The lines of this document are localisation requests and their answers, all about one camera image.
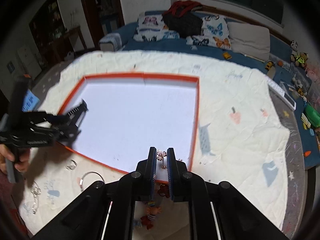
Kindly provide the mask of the silver hoop earring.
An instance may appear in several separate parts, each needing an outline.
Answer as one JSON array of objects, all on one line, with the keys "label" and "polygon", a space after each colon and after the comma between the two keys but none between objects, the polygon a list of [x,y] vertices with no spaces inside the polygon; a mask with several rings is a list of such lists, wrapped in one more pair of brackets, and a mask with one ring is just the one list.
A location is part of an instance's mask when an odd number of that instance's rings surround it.
[{"label": "silver hoop earring", "polygon": [[79,180],[79,186],[82,191],[89,187],[93,182],[95,181],[102,181],[105,182],[103,179],[103,176],[100,175],[98,172],[95,171],[89,171],[82,175],[82,177]]}]

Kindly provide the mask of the children's picture book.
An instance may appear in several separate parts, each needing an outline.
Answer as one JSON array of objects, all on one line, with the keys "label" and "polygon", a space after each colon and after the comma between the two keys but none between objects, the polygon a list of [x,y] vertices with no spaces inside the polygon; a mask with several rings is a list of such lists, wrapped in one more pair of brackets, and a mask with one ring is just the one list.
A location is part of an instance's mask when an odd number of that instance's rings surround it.
[{"label": "children's picture book", "polygon": [[37,96],[35,96],[31,92],[31,90],[28,90],[25,97],[24,97],[22,111],[23,112],[33,111],[35,109],[35,107],[37,106],[37,104],[39,103],[39,101],[40,101],[39,98]]}]

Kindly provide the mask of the orange shallow box tray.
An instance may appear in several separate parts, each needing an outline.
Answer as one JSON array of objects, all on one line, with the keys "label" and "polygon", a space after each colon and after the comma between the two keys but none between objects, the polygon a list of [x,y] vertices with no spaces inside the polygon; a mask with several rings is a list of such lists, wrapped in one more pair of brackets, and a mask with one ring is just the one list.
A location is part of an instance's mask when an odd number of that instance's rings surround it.
[{"label": "orange shallow box tray", "polygon": [[195,151],[200,81],[161,73],[109,73],[84,76],[59,113],[85,102],[79,134],[68,149],[112,170],[129,173],[151,147],[173,148],[191,168]]}]

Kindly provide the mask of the cream quilted blanket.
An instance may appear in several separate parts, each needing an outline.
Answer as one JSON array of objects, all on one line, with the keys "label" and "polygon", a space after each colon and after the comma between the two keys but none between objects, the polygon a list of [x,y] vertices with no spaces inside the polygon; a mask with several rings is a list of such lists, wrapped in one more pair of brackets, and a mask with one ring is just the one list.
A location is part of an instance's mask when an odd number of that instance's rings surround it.
[{"label": "cream quilted blanket", "polygon": [[[189,170],[212,183],[230,182],[281,228],[287,205],[285,148],[290,133],[278,118],[266,76],[257,69],[181,53],[98,51],[62,71],[41,109],[58,113],[84,76],[130,72],[199,78],[198,126]],[[98,172],[106,182],[123,174],[60,145],[31,151],[25,187],[16,196],[20,216],[31,233],[80,194],[79,180],[89,171]]]}]

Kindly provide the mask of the butterfly print pillow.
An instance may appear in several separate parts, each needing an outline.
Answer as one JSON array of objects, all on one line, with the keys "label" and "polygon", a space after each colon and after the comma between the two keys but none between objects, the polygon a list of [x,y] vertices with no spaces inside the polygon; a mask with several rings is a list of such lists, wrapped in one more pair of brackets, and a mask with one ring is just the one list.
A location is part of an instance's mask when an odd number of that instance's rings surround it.
[{"label": "butterfly print pillow", "polygon": [[187,37],[187,45],[216,47],[224,50],[232,49],[225,16],[209,15],[203,17],[202,21],[200,35]]},{"label": "butterfly print pillow", "polygon": [[147,15],[138,18],[133,39],[137,42],[157,42],[160,40],[179,39],[180,35],[170,30],[162,15]]}]

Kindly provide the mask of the green toy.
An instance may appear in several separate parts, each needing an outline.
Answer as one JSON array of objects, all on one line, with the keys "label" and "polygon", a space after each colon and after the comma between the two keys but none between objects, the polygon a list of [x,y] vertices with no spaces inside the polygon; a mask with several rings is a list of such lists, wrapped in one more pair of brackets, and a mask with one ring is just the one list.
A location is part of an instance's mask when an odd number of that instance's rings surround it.
[{"label": "green toy", "polygon": [[304,109],[304,113],[308,118],[308,120],[310,121],[310,123],[312,124],[312,126],[314,126],[315,128],[319,128],[320,115],[310,104],[306,105]]}]

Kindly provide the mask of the red and black clothes pile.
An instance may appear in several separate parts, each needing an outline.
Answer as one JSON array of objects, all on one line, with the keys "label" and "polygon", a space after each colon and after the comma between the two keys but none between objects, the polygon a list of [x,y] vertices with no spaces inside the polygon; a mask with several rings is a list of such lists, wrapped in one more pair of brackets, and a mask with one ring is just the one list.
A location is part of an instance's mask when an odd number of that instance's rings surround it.
[{"label": "red and black clothes pile", "polygon": [[193,14],[201,10],[203,5],[199,2],[187,0],[176,1],[162,14],[165,25],[176,31],[180,38],[201,35],[203,20]]}]

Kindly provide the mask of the brown teddy bear toy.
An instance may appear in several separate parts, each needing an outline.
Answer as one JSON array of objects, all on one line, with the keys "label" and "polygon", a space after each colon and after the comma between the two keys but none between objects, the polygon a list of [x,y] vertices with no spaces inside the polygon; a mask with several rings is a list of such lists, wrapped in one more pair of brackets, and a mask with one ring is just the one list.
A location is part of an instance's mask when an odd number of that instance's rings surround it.
[{"label": "brown teddy bear toy", "polygon": [[309,56],[305,52],[298,53],[297,55],[291,54],[290,59],[291,62],[295,64],[296,67],[301,67],[305,69],[307,67],[307,60]]}]

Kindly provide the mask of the grey beige pillow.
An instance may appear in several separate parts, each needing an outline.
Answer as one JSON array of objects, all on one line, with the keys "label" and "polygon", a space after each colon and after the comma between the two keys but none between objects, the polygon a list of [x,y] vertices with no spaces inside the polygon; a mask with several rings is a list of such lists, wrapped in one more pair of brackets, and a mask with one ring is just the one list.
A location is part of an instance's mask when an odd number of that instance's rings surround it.
[{"label": "grey beige pillow", "polygon": [[270,55],[269,29],[247,23],[228,22],[232,51],[267,61]]}]

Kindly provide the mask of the panda plush toy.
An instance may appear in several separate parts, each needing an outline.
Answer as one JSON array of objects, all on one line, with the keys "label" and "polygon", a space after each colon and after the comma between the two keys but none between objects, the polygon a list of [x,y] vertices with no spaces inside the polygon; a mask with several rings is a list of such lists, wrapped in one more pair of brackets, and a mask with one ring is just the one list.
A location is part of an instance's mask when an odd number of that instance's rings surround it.
[{"label": "panda plush toy", "polygon": [[296,56],[298,54],[298,42],[296,40],[292,40],[290,47],[292,49],[292,55]]}]

